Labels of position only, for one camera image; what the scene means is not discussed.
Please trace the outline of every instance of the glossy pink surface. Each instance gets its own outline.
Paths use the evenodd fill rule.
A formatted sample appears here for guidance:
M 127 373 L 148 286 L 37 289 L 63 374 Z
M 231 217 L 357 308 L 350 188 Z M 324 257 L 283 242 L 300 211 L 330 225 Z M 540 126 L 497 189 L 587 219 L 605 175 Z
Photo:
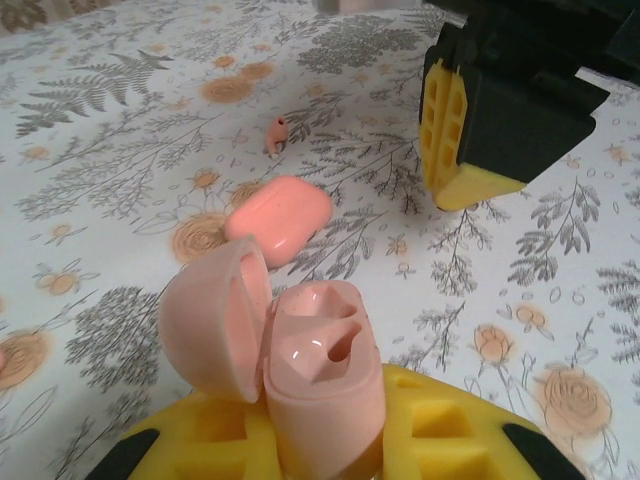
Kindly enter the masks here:
M 255 402 L 269 276 L 255 240 L 227 243 L 191 263 L 167 286 L 158 335 L 178 374 L 225 400 Z
M 246 236 L 176 275 L 161 299 L 158 333 L 196 389 L 255 402 L 264 386 L 290 476 L 335 479 L 382 448 L 382 362 L 350 283 L 303 283 L 272 302 L 262 253 Z
M 386 405 L 380 352 L 356 287 L 308 282 L 280 295 L 264 382 L 294 478 L 337 478 L 370 449 Z
M 264 143 L 271 158 L 278 158 L 278 144 L 286 143 L 289 138 L 289 127 L 284 117 L 278 117 L 269 126 Z
M 289 263 L 331 219 L 333 203 L 323 190 L 283 175 L 271 180 L 235 210 L 225 223 L 229 241 L 252 234 L 268 268 Z

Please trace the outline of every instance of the floral tablecloth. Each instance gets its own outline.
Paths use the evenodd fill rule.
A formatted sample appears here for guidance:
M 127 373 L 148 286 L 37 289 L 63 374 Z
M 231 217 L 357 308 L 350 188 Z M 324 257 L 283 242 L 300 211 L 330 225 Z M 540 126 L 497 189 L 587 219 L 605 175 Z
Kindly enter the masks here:
M 612 95 L 589 139 L 520 194 L 439 212 L 417 114 L 445 20 L 129 0 L 2 40 L 3 480 L 81 479 L 189 392 L 158 297 L 279 174 L 336 208 L 276 293 L 348 279 L 385 361 L 536 422 L 589 478 L 640 478 L 640 95 L 593 77 Z

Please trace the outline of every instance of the gray fern print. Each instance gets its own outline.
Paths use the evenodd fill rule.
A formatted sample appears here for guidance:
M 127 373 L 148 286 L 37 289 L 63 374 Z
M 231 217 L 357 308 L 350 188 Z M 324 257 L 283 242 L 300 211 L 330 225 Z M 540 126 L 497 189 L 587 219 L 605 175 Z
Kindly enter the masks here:
M 118 287 L 80 312 L 75 338 L 66 345 L 70 365 L 83 365 L 81 378 L 106 393 L 118 384 L 147 388 L 158 379 L 157 293 Z
M 424 362 L 431 357 L 435 360 L 435 367 L 446 372 L 451 364 L 451 357 L 458 350 L 460 336 L 454 332 L 454 328 L 460 324 L 464 306 L 465 303 L 462 302 L 458 307 L 447 305 L 444 311 L 423 310 L 413 320 L 413 324 L 417 326 L 418 332 L 424 334 L 426 344 L 412 344 L 407 352 L 391 357 L 389 363 L 428 375 L 429 370 Z
M 422 212 L 425 192 L 415 137 L 348 130 L 318 133 L 311 151 L 318 160 L 303 160 L 301 177 L 313 179 L 336 206 L 343 205 L 350 182 L 370 185 L 379 197 L 396 202 L 405 215 Z
M 347 280 L 361 261 L 373 256 L 375 239 L 366 232 L 386 213 L 376 212 L 373 206 L 368 205 L 333 218 L 296 255 L 287 275 L 303 272 L 301 282 L 338 277 Z
M 491 250 L 493 238 L 480 223 L 480 213 L 485 219 L 502 223 L 511 217 L 507 212 L 483 201 L 465 208 L 460 217 L 436 230 L 436 238 L 428 249 L 436 254 L 443 253 L 445 259 L 434 260 L 431 264 L 431 278 L 436 282 L 438 292 L 443 295 L 464 297 L 478 288 L 473 278 L 472 263 L 465 251 L 475 247 L 479 251 Z
M 640 363 L 640 267 L 629 260 L 621 267 L 600 268 L 597 273 L 603 281 L 599 289 L 609 297 L 609 305 L 631 319 L 630 325 L 611 326 L 620 346 L 612 358 L 618 363 Z M 640 389 L 640 369 L 631 381 Z M 640 391 L 636 392 L 634 401 L 640 405 Z
M 66 439 L 60 439 L 63 445 L 56 452 L 56 458 L 49 464 L 54 480 L 78 480 L 84 478 L 80 472 L 80 462 L 89 457 L 100 458 L 106 452 L 99 452 L 100 442 L 119 440 L 136 423 L 150 414 L 151 397 L 142 389 L 121 394 L 104 411 L 104 420 L 86 416 Z
M 583 185 L 576 178 L 571 193 L 555 191 L 543 195 L 531 213 L 537 230 L 530 230 L 516 242 L 520 259 L 511 263 L 514 270 L 509 282 L 528 286 L 537 281 L 553 280 L 558 272 L 558 259 L 554 249 L 567 256 L 591 251 L 587 223 L 597 222 L 600 199 L 596 189 Z
M 78 208 L 84 202 L 103 217 L 140 219 L 153 194 L 158 172 L 170 170 L 213 141 L 204 128 L 220 114 L 167 113 L 162 95 L 146 95 L 136 109 L 103 123 L 93 137 L 74 136 L 65 150 L 40 170 L 60 167 L 37 193 L 17 202 L 25 219 L 48 219 Z M 174 133 L 176 127 L 184 130 Z
M 312 40 L 298 65 L 314 73 L 339 75 L 344 67 L 370 67 L 385 51 L 411 51 L 422 38 L 406 28 L 389 28 L 394 19 L 355 15 L 334 23 Z
M 110 54 L 118 63 L 101 63 L 77 67 L 71 71 L 91 72 L 85 77 L 75 76 L 65 80 L 40 82 L 43 87 L 52 90 L 32 92 L 32 97 L 43 100 L 40 103 L 21 104 L 34 113 L 20 115 L 24 120 L 17 124 L 18 138 L 35 133 L 43 128 L 53 128 L 59 123 L 73 123 L 76 117 L 88 117 L 88 108 L 98 112 L 105 111 L 105 102 L 111 96 L 120 105 L 127 105 L 129 90 L 146 95 L 149 93 L 147 82 L 157 70 L 168 70 L 160 62 L 173 59 L 167 56 L 155 56 L 138 50 L 139 58 L 116 53 Z

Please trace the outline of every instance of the leaf print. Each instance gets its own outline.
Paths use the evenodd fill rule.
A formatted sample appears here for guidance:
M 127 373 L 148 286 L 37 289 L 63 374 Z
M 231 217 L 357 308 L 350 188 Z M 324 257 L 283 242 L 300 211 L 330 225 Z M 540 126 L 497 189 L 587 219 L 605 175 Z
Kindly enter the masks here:
M 446 252 L 448 260 L 433 261 L 431 278 L 443 295 L 462 297 L 478 287 L 473 279 L 471 259 L 462 254 L 464 250 L 469 249 L 469 245 L 473 244 L 479 250 L 485 248 L 491 250 L 492 237 L 487 229 L 480 225 L 478 209 L 486 211 L 487 219 L 496 222 L 509 218 L 506 212 L 495 208 L 490 201 L 486 201 L 463 210 L 453 227 L 445 225 L 436 230 L 437 236 L 431 241 L 428 249 L 434 250 L 436 254 Z
M 365 235 L 369 226 L 380 220 L 387 212 L 376 213 L 372 206 L 350 210 L 342 217 L 332 219 L 305 245 L 304 249 L 291 261 L 287 275 L 296 271 L 305 272 L 302 282 L 318 279 L 343 279 L 353 275 L 362 260 L 373 254 L 373 238 Z M 320 266 L 332 261 L 326 270 Z
M 321 177 L 315 184 L 337 206 L 344 202 L 345 182 L 351 180 L 371 185 L 379 197 L 396 201 L 402 213 L 418 214 L 426 194 L 415 141 L 386 132 L 366 136 L 349 130 L 318 133 L 311 144 L 312 151 L 321 156 L 317 161 L 303 160 L 300 176 Z
M 413 320 L 417 325 L 418 332 L 427 331 L 425 334 L 426 346 L 411 345 L 406 353 L 393 356 L 389 363 L 408 368 L 415 372 L 426 373 L 423 366 L 427 357 L 435 358 L 435 367 L 446 372 L 451 363 L 451 357 L 457 350 L 459 339 L 452 328 L 459 324 L 459 317 L 464 310 L 465 302 L 459 307 L 447 305 L 444 311 L 423 310 L 422 313 Z
M 334 22 L 313 38 L 298 65 L 314 73 L 342 74 L 344 67 L 370 67 L 385 52 L 415 50 L 420 36 L 409 29 L 389 28 L 393 19 L 353 15 Z
M 560 289 L 560 287 L 553 287 L 553 290 L 551 290 L 551 293 L 549 294 L 549 302 L 552 304 L 557 303 L 561 297 L 562 290 Z
M 32 97 L 45 100 L 43 103 L 22 104 L 31 110 L 31 114 L 21 115 L 25 120 L 18 123 L 18 138 L 30 135 L 42 128 L 52 128 L 57 123 L 72 123 L 69 116 L 88 117 L 86 108 L 90 107 L 98 112 L 105 111 L 107 94 L 121 105 L 127 105 L 127 92 L 132 89 L 141 95 L 149 94 L 147 81 L 157 70 L 168 70 L 160 62 L 173 61 L 167 56 L 154 56 L 138 50 L 139 58 L 128 57 L 112 53 L 120 63 L 97 64 L 77 67 L 76 70 L 91 72 L 84 78 L 76 76 L 66 80 L 40 82 L 40 85 L 56 90 L 48 92 L 32 92 Z
M 322 93 L 309 101 L 309 106 L 285 113 L 289 124 L 290 143 L 303 142 L 315 127 L 326 127 L 342 115 L 340 103 L 351 94 L 344 92 Z
M 150 413 L 151 397 L 148 392 L 138 389 L 122 393 L 115 402 L 107 406 L 104 417 L 107 424 L 100 429 L 97 419 L 85 417 L 75 428 L 73 436 L 57 450 L 57 458 L 49 464 L 54 480 L 74 480 L 81 478 L 77 470 L 79 461 L 89 453 L 100 440 L 114 441 L 147 418 Z
M 464 18 L 434 5 L 406 10 L 402 16 L 407 23 L 415 25 L 415 30 L 429 38 L 437 38 L 445 22 L 464 25 Z
M 73 138 L 51 167 L 63 162 L 72 164 L 65 165 L 40 191 L 17 202 L 25 218 L 34 221 L 66 214 L 78 208 L 81 201 L 101 209 L 105 217 L 118 219 L 139 214 L 148 207 L 155 172 L 173 168 L 201 152 L 212 141 L 203 132 L 204 127 L 220 115 L 194 115 L 185 123 L 182 114 L 160 113 L 159 117 L 146 119 L 142 126 L 132 126 L 133 119 L 144 120 L 145 115 L 161 106 L 161 99 L 157 94 L 146 96 L 138 110 L 121 114 L 116 124 L 102 125 L 85 145 Z M 159 119 L 183 126 L 179 132 L 185 133 L 159 136 L 154 133 Z M 116 136 L 121 138 L 114 148 L 111 142 Z
M 147 387 L 158 378 L 156 313 L 159 295 L 118 287 L 76 316 L 67 342 L 67 364 L 83 364 L 81 376 L 104 393 L 118 383 Z
M 30 429 L 35 423 L 42 418 L 56 397 L 58 387 L 51 387 L 42 392 L 22 411 L 13 423 L 11 428 L 11 436 L 20 435 Z
M 538 230 L 525 232 L 516 242 L 521 258 L 511 263 L 513 273 L 509 282 L 528 286 L 537 281 L 553 280 L 558 271 L 558 260 L 551 255 L 556 243 L 564 246 L 563 254 L 571 250 L 577 254 L 584 244 L 586 253 L 591 251 L 591 239 L 585 224 L 598 221 L 600 199 L 595 188 L 582 185 L 576 178 L 571 194 L 563 196 L 551 192 L 539 199 L 539 205 L 531 213 Z

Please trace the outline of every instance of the orange rose print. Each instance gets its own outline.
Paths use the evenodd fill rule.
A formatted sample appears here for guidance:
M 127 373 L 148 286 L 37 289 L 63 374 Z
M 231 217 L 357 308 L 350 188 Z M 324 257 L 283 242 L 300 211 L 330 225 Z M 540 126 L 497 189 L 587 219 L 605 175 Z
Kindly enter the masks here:
M 203 168 L 198 170 L 190 180 L 193 182 L 194 190 L 207 190 L 215 185 L 219 178 L 220 174 L 216 170 L 213 170 L 212 168 Z
M 22 153 L 22 157 L 25 161 L 30 162 L 32 160 L 46 160 L 51 155 L 48 148 L 45 147 L 32 147 Z
M 250 63 L 240 69 L 240 75 L 247 80 L 261 80 L 271 75 L 273 70 L 271 63 Z
M 227 240 L 224 236 L 224 213 L 208 212 L 195 215 L 174 232 L 171 250 L 176 259 L 191 263 L 212 252 Z
M 480 325 L 476 328 L 474 343 L 482 359 L 493 365 L 506 362 L 513 347 L 507 334 L 493 325 Z
M 202 87 L 202 96 L 212 103 L 238 103 L 253 91 L 251 82 L 243 77 L 222 77 L 207 82 Z
M 260 190 L 263 185 L 264 184 L 259 181 L 241 183 L 231 194 L 231 205 L 233 205 L 234 208 L 238 208 L 249 200 L 251 195 Z
M 582 369 L 556 367 L 541 388 L 547 427 L 559 437 L 591 437 L 611 422 L 609 396 Z
M 229 68 L 234 63 L 236 63 L 236 59 L 231 55 L 223 55 L 213 61 L 213 66 L 216 68 Z
M 45 362 L 49 337 L 41 331 L 17 333 L 0 343 L 6 364 L 0 371 L 0 391 L 15 387 L 33 375 Z

